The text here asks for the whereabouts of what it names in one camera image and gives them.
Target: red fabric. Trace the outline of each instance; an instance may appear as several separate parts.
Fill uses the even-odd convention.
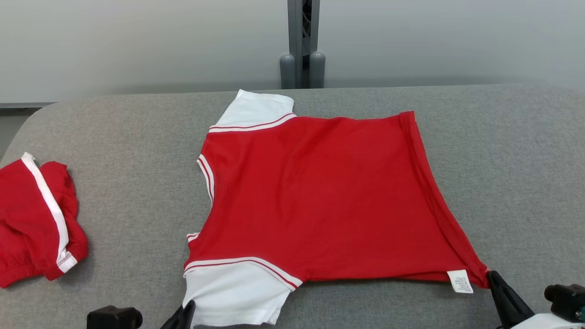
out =
[[[449,281],[487,267],[433,179],[413,112],[384,119],[296,117],[209,133],[213,206],[193,261],[258,257],[307,280]]]
[[[49,162],[40,172],[63,212],[67,251],[77,262],[87,256],[87,239],[76,222],[77,198],[67,166]],[[0,169],[0,287],[26,277],[63,275],[56,262],[57,225],[30,170],[22,160]]]

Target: gray cylinder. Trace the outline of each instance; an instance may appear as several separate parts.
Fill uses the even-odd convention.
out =
[[[294,89],[296,86],[296,74],[294,57],[286,54],[280,56],[280,88]]]
[[[325,85],[325,54],[314,52],[309,57],[309,88]]]

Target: gray table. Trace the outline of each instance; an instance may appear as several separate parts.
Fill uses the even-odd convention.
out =
[[[414,110],[436,181],[482,261],[537,312],[549,284],[585,284],[585,97],[525,85],[273,91],[298,115],[375,118]],[[124,95],[35,113],[24,151],[69,165],[90,255],[54,282],[0,291],[1,328],[78,329],[113,304],[158,328],[180,304],[185,235],[209,198],[195,162],[235,92]],[[490,292],[392,279],[307,283],[278,328],[495,328]]]

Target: red and white striped trim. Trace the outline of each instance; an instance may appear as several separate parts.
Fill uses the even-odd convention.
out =
[[[272,128],[272,127],[276,127],[278,125],[281,125],[285,122],[287,122],[288,120],[295,118],[296,114],[295,113],[287,113],[285,115],[283,115],[282,117],[280,117],[280,119],[271,121],[271,122],[266,122],[263,124],[257,124],[257,125],[252,125],[252,126],[211,126],[209,127],[209,132],[226,132],[226,131],[254,131],[254,130],[261,130],[261,129],[267,129],[267,128]]]
[[[195,261],[187,264],[185,266],[185,274],[192,270],[196,270],[197,268],[204,267],[204,266],[222,266],[222,265],[230,265],[236,263],[249,263],[256,266],[259,266],[265,270],[268,270],[269,273],[274,275],[278,280],[284,283],[289,289],[295,290],[298,288],[302,281],[293,277],[292,275],[288,274],[287,272],[280,269],[278,266],[270,263],[269,261],[265,261],[262,258],[258,257],[241,257],[241,258],[226,258],[226,259],[214,259],[211,261]]]
[[[199,232],[187,234],[187,243],[197,239],[198,236],[199,236]]]
[[[63,212],[53,197],[53,193],[49,189],[47,182],[44,180],[43,174],[36,166],[35,157],[33,157],[30,153],[25,152],[25,154],[20,159],[35,178],[37,187],[40,190],[40,194],[43,196],[43,200],[47,204],[47,207],[51,212],[51,216],[55,221],[55,226],[57,227],[57,232],[59,234],[59,245],[57,247],[57,254],[55,255],[55,265],[57,265],[61,272],[66,273],[73,266],[75,266],[75,264],[77,264],[77,260],[75,257],[73,257],[71,252],[66,249],[67,244],[69,243],[69,235]]]
[[[211,205],[213,205],[215,188],[214,173],[211,171],[211,167],[209,166],[209,163],[207,162],[207,159],[205,158],[205,156],[203,156],[203,154],[199,155],[197,163],[199,163],[199,167],[201,167],[201,171],[205,176],[205,182],[207,183],[207,193],[209,194]]]

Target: white stripe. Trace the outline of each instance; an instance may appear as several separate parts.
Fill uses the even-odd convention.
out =
[[[264,259],[258,258],[258,257],[240,257],[240,258],[214,259],[211,261],[195,261],[195,262],[191,262],[191,263],[187,264],[187,266],[185,266],[185,274],[196,269],[196,268],[189,269],[189,267],[191,267],[191,266],[214,265],[214,264],[245,262],[245,261],[248,261],[249,263],[255,263],[255,264],[261,263],[262,265],[266,266],[267,268],[272,269],[276,273],[280,274],[284,279],[286,279],[289,282],[292,282],[297,287],[302,284],[302,281],[300,279],[293,277],[292,275],[283,271],[281,268],[270,263],[269,261],[265,261]],[[279,277],[276,274],[274,274],[274,276],[276,276],[278,279],[282,279],[281,277]]]
[[[215,198],[214,173],[213,173],[213,171],[211,171],[211,167],[209,166],[209,163],[207,162],[207,159],[205,158],[205,156],[203,154],[199,155],[199,160],[201,160],[201,163],[205,166],[205,168],[207,169],[207,173],[209,174],[209,195],[211,196],[211,202],[213,203],[214,198]]]
[[[207,194],[209,195],[209,200],[211,200],[211,206],[213,206],[214,198],[211,196],[211,189],[209,188],[209,177],[207,177],[207,174],[205,173],[205,169],[203,167],[203,161],[201,161],[201,158],[197,159],[197,163],[199,164],[199,167],[201,168],[201,171],[203,172],[203,176],[205,177],[205,187],[207,188]]]
[[[199,232],[187,234],[187,242],[191,242],[199,237]]]
[[[230,128],[221,128],[220,126],[212,126],[209,129],[209,132],[226,132],[226,131],[254,131],[254,130],[262,130],[262,129],[267,129],[267,128],[272,128],[272,127],[276,127],[278,125],[281,125],[285,122],[287,122],[288,120],[292,119],[292,118],[296,118],[296,115],[287,115],[283,118],[281,118],[280,120],[273,122],[271,124],[260,124],[258,126],[255,127],[230,127]]]
[[[270,120],[270,121],[265,121],[265,122],[260,122],[260,123],[257,123],[256,122],[255,124],[251,124],[251,125],[244,125],[244,126],[242,126],[242,125],[213,125],[213,126],[210,126],[209,128],[210,129],[213,129],[213,128],[220,128],[220,129],[226,129],[226,128],[254,128],[256,126],[261,126],[261,125],[267,125],[267,124],[276,123],[277,121],[280,121],[281,119],[284,119],[286,116],[297,116],[297,115],[295,113],[289,112],[289,113],[286,113],[286,114],[284,114],[284,115],[282,115],[282,116],[280,116],[280,117],[278,117],[276,119],[273,119],[273,120]]]
[[[44,202],[47,204],[49,210],[51,211],[53,220],[57,225],[57,232],[59,234],[59,246],[57,248],[56,255],[57,257],[55,260],[55,264],[59,267],[61,272],[65,273],[75,264],[77,264],[77,260],[75,259],[75,257],[73,257],[73,255],[66,250],[66,246],[69,243],[69,236],[67,233],[67,225],[65,224],[65,217],[63,217],[63,212],[61,211],[61,208],[59,207],[57,201],[53,197],[53,194],[51,193],[51,190],[49,189],[47,182],[44,180],[43,174],[41,174],[39,168],[36,166],[35,158],[30,153],[25,152],[21,160],[35,178],[40,193],[43,196]]]

